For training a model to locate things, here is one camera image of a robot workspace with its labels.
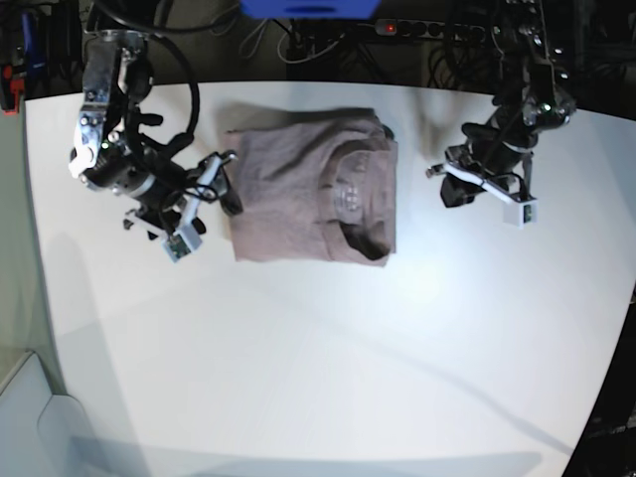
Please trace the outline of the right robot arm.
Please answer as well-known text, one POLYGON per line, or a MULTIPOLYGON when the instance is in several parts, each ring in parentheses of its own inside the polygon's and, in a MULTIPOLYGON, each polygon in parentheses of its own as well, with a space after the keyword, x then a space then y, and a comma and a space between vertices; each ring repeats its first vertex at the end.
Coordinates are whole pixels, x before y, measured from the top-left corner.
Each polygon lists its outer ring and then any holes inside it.
POLYGON ((95 1, 90 7, 88 59, 82 75, 82 106, 69 170, 94 190, 109 190, 136 203, 123 226, 139 227, 149 239, 194 248, 206 231, 202 204, 219 204, 229 217, 242 212, 239 195, 225 170, 233 151, 213 153, 186 169, 175 157, 191 146, 201 112, 201 94, 190 62, 172 41, 169 1, 95 1), (149 46, 165 49, 182 69, 190 92, 184 131, 161 143, 143 127, 162 124, 142 102, 154 85, 149 46))

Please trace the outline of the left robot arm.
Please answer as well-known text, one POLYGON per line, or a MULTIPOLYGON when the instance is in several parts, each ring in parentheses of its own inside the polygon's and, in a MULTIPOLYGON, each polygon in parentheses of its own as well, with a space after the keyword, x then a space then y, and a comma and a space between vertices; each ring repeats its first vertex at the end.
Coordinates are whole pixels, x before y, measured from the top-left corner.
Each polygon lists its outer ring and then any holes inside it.
POLYGON ((494 112, 483 123, 465 122, 463 143, 449 146, 429 178, 443 178, 440 197, 448 209, 489 193, 504 203, 532 209, 534 148, 539 135, 567 124, 575 101, 557 83, 563 69, 551 58, 541 1, 495 1, 488 8, 489 39, 499 54, 494 112))

